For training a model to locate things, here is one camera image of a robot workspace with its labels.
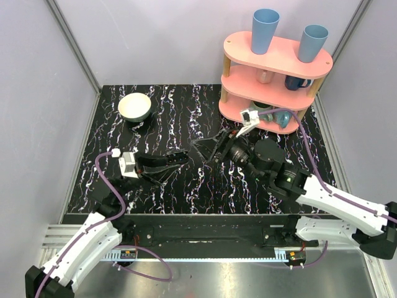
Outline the tall blue cup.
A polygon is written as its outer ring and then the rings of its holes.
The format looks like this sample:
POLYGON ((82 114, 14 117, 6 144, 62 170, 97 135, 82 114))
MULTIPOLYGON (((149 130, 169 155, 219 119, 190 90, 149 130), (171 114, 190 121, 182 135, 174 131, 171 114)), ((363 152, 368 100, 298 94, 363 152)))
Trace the tall blue cup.
POLYGON ((298 59, 304 63, 311 63, 322 49, 328 35, 328 29, 322 25, 307 25, 301 36, 298 59))
POLYGON ((252 17, 251 51, 257 55, 267 53, 280 15, 273 9, 258 9, 252 17))

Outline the light blue mug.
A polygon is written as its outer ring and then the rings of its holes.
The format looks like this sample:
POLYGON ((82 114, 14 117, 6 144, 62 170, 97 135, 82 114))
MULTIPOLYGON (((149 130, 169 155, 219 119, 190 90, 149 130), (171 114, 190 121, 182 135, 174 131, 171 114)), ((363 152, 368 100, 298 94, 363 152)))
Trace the light blue mug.
POLYGON ((272 113, 273 121, 281 128, 285 129, 289 124, 292 113, 289 110, 279 110, 272 113))

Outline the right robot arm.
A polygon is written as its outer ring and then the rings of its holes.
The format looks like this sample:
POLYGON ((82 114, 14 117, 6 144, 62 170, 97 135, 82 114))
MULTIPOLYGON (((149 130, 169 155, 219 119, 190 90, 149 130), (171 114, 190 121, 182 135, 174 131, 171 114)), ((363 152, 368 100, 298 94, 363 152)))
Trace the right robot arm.
POLYGON ((394 257, 395 202, 378 204, 325 183, 303 168, 286 162, 285 152, 269 138, 250 146, 235 130, 223 130, 214 137, 194 140, 192 145, 207 161, 232 161, 274 197, 291 199, 333 215, 333 219, 294 216, 294 225, 281 232, 285 244, 295 246, 302 240, 325 240, 350 243, 383 260, 394 257))

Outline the dark blue mug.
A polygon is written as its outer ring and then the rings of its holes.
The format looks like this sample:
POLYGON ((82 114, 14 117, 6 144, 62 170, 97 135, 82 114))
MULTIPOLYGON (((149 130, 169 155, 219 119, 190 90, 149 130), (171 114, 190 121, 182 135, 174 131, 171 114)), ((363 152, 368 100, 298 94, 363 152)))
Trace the dark blue mug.
POLYGON ((294 76, 285 77, 285 87, 290 91, 297 91, 300 88, 307 88, 310 86, 310 79, 297 78, 294 76))

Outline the white ceramic bowl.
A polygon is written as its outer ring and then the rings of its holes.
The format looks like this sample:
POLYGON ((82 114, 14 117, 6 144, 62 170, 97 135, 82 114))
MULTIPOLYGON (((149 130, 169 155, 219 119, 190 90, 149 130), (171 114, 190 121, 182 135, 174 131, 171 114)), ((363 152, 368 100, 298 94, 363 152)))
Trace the white ceramic bowl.
POLYGON ((131 93, 118 103, 119 114, 129 122, 141 122, 151 113, 151 99, 143 93, 131 93))

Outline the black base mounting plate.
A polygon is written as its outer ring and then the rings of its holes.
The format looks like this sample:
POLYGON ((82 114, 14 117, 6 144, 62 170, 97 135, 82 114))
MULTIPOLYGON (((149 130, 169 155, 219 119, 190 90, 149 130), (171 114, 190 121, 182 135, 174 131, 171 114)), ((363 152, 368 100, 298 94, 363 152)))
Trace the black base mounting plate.
POLYGON ((295 235, 297 215, 125 215, 123 227, 128 243, 138 235, 140 244, 244 243, 261 247, 317 247, 318 241, 304 241, 295 235))

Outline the tall blue cup right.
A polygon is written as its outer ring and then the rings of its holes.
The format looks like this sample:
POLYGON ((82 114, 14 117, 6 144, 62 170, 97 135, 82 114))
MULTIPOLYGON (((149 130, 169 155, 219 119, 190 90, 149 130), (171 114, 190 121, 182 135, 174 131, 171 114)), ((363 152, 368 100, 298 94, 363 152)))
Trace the tall blue cup right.
POLYGON ((311 63, 322 49, 328 35, 328 29, 322 25, 307 25, 301 36, 298 59, 304 63, 311 63))

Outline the pink mug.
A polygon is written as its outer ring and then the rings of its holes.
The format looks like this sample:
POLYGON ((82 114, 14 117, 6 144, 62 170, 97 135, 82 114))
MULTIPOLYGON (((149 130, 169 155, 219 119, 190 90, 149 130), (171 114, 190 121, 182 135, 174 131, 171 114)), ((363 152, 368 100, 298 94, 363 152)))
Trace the pink mug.
POLYGON ((269 70, 257 69, 256 79, 261 84, 269 84, 274 77, 275 73, 269 70))

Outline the aluminium rail frame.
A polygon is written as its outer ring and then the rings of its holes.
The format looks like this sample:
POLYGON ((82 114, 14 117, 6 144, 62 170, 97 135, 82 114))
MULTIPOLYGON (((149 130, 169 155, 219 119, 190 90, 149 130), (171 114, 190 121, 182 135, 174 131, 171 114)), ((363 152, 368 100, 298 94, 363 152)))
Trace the aluminium rail frame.
MULTIPOLYGON (((311 219, 331 219, 328 217, 311 219)), ((318 246, 327 246, 330 241, 317 240, 318 246)), ((306 266, 306 246, 295 247, 261 247, 258 245, 248 245, 244 243, 163 243, 153 246, 140 244, 141 250, 138 251, 137 261, 159 261, 162 264, 170 262, 240 262, 240 263, 285 263, 289 266, 306 266)))

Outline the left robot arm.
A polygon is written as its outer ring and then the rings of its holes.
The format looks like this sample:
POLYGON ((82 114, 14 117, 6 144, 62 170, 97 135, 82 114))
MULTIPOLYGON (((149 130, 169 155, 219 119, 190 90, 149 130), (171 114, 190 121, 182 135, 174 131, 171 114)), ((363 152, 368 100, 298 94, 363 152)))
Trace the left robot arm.
POLYGON ((126 270, 137 259, 141 247, 135 235, 135 223, 125 217, 127 205, 121 189, 100 168, 100 159, 106 156, 118 159, 120 173, 127 183, 143 178, 157 186, 164 184, 189 159, 186 151, 150 155, 118 148, 97 155, 96 170, 111 193, 51 260, 26 272, 26 297, 74 297, 84 278, 100 261, 110 261, 117 269, 126 270))

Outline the tall blue cup left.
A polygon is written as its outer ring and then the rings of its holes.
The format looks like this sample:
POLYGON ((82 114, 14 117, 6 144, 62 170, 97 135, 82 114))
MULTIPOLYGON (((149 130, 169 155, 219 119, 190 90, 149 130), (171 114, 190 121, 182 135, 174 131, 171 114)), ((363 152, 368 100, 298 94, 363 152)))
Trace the tall blue cup left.
POLYGON ((251 51, 257 55, 267 53, 280 15, 273 9, 258 9, 252 17, 251 51))

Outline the pink three-tier shelf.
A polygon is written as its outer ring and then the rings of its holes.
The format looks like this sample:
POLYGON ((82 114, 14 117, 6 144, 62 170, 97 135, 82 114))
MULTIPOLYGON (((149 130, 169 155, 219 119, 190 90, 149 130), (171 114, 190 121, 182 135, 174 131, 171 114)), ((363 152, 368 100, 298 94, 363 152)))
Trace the pink three-tier shelf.
POLYGON ((257 101, 290 109, 303 118, 333 66, 331 55, 321 49, 311 63, 301 62, 297 57, 299 42, 282 37, 273 37, 267 53, 257 55, 251 51, 251 35, 250 31, 235 32, 223 43, 221 114, 229 120, 241 122, 240 112, 249 108, 252 101, 257 101), (273 80, 269 84, 259 83, 257 69, 273 71, 273 80), (290 91, 285 87, 286 76, 310 79, 311 84, 307 88, 290 91))

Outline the green glazed mug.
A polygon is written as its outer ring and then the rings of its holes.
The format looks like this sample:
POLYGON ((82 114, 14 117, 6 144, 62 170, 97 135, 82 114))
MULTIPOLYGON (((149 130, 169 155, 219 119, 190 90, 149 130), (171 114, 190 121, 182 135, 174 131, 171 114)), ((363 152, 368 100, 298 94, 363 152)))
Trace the green glazed mug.
POLYGON ((262 114, 263 112, 271 111, 273 109, 273 106, 264 104, 262 102, 252 101, 251 108, 254 109, 255 111, 258 111, 258 115, 261 120, 266 121, 266 122, 273 121, 272 113, 262 114))

